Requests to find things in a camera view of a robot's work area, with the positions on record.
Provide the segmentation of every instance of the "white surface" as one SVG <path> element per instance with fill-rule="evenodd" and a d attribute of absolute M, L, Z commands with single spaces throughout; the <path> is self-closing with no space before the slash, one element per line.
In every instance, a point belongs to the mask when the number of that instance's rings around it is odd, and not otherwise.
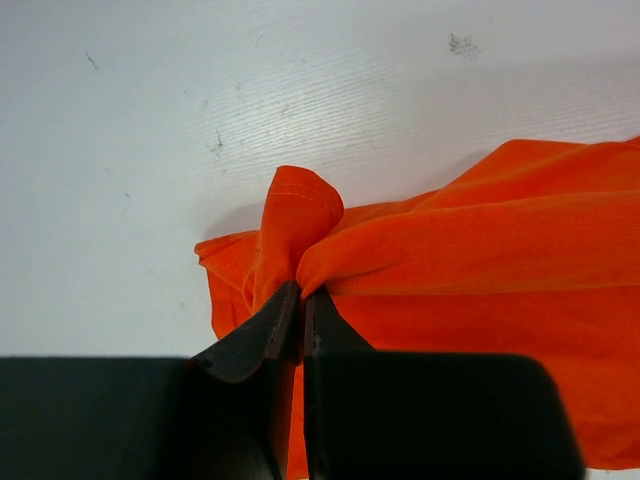
<path fill-rule="evenodd" d="M 636 0 L 2 0 L 0 353 L 207 346 L 192 248 L 277 165 L 354 205 L 640 133 L 639 32 Z"/>

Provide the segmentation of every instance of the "stitching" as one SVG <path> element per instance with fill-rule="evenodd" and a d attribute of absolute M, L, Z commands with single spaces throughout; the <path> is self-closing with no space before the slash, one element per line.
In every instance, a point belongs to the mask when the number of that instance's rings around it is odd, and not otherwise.
<path fill-rule="evenodd" d="M 276 187 L 300 187 L 300 188 L 304 188 L 305 190 L 309 190 L 310 192 L 313 192 L 317 195 L 319 195 L 320 197 L 324 197 L 324 194 L 319 192 L 318 190 L 314 190 L 311 187 L 307 187 L 306 185 L 301 185 L 299 183 L 276 183 L 274 186 Z"/>
<path fill-rule="evenodd" d="M 331 209 L 329 209 L 327 205 L 325 205 L 320 200 L 316 200 L 315 198 L 312 198 L 312 197 L 307 197 L 305 195 L 300 195 L 298 193 L 290 193 L 290 192 L 274 192 L 274 193 L 271 193 L 270 195 L 291 195 L 292 197 L 304 198 L 305 200 L 309 200 L 311 202 L 317 203 L 318 205 L 322 205 L 329 213 L 331 213 Z"/>

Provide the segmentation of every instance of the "orange towel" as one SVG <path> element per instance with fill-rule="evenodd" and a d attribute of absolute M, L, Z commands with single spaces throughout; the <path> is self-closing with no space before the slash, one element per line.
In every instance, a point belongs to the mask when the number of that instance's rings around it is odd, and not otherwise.
<path fill-rule="evenodd" d="M 640 466 L 640 138 L 517 140 L 441 190 L 343 209 L 276 172 L 259 231 L 199 244 L 219 337 L 286 280 L 329 288 L 375 347 L 512 352 L 561 391 L 589 466 Z M 306 476 L 301 372 L 289 477 Z"/>

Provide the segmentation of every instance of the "orange cloth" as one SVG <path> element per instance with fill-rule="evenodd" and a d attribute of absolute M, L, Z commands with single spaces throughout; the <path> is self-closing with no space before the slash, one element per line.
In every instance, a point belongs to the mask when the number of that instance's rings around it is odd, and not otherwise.
<path fill-rule="evenodd" d="M 375 347 L 513 352 L 558 383 L 589 466 L 640 466 L 640 138 L 516 140 L 435 192 L 343 209 L 279 168 L 259 231 L 199 244 L 219 337 L 286 280 Z M 289 477 L 307 475 L 301 372 Z"/>

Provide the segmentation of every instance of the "fabric fold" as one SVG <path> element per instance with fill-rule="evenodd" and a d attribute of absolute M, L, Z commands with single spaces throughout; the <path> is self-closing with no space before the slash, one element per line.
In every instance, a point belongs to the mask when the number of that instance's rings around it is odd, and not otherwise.
<path fill-rule="evenodd" d="M 640 467 L 640 139 L 515 140 L 440 190 L 346 210 L 281 167 L 260 230 L 196 253 L 219 337 L 282 282 L 324 284 L 377 348 L 537 359 L 589 466 Z M 301 375 L 290 478 L 306 475 Z"/>

